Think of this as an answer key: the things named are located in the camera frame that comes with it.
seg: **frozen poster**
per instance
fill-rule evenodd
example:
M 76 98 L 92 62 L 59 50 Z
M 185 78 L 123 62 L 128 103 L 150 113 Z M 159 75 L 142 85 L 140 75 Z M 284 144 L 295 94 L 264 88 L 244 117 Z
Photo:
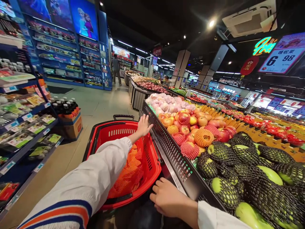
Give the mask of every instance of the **frozen poster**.
M 75 31 L 85 37 L 98 40 L 95 6 L 87 0 L 70 2 Z
M 69 0 L 18 0 L 22 12 L 73 30 Z

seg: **hand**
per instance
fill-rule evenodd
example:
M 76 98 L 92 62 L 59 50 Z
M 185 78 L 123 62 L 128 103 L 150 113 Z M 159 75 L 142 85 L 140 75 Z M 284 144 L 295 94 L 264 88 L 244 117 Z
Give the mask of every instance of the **hand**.
M 153 127 L 153 124 L 148 126 L 148 118 L 149 118 L 148 115 L 143 115 L 141 116 L 138 122 L 137 132 L 140 135 L 140 137 L 144 137 L 145 135 L 147 135 L 150 129 Z

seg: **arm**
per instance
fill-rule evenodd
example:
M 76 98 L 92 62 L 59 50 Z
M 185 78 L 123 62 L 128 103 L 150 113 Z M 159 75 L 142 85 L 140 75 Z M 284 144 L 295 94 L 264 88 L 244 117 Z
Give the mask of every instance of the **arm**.
M 132 145 L 151 128 L 148 116 L 144 115 L 135 133 L 101 145 L 87 161 L 61 178 L 18 228 L 74 229 L 80 225 L 85 228 L 89 218 L 106 201 Z

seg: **red shopping basket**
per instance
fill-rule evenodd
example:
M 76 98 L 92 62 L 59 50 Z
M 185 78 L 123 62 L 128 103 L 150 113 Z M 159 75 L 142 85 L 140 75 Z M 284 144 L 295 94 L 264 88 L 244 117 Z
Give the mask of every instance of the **red shopping basket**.
M 132 121 L 117 120 L 118 117 L 132 118 Z M 96 150 L 105 142 L 127 137 L 137 131 L 138 122 L 134 121 L 134 116 L 114 115 L 113 118 L 113 121 L 102 122 L 92 128 L 83 161 L 86 161 L 90 155 L 95 154 Z M 129 204 L 143 195 L 160 175 L 161 165 L 150 133 L 140 138 L 136 144 L 144 152 L 142 160 L 144 175 L 139 188 L 128 195 L 107 199 L 100 210 L 115 209 Z

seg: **tiled floor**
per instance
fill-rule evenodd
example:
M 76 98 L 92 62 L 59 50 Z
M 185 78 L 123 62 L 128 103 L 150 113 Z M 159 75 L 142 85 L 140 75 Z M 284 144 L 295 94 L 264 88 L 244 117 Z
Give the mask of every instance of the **tiled floor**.
M 76 142 L 60 145 L 56 149 L 9 213 L 0 222 L 1 229 L 16 228 L 57 181 L 82 162 L 93 125 L 113 120 L 113 115 L 134 115 L 135 120 L 139 119 L 139 112 L 132 109 L 128 88 L 123 79 L 123 85 L 115 84 L 112 91 L 51 82 L 47 82 L 47 84 L 74 88 L 73 91 L 65 95 L 53 94 L 53 96 L 76 99 L 79 107 L 81 107 L 83 131 Z

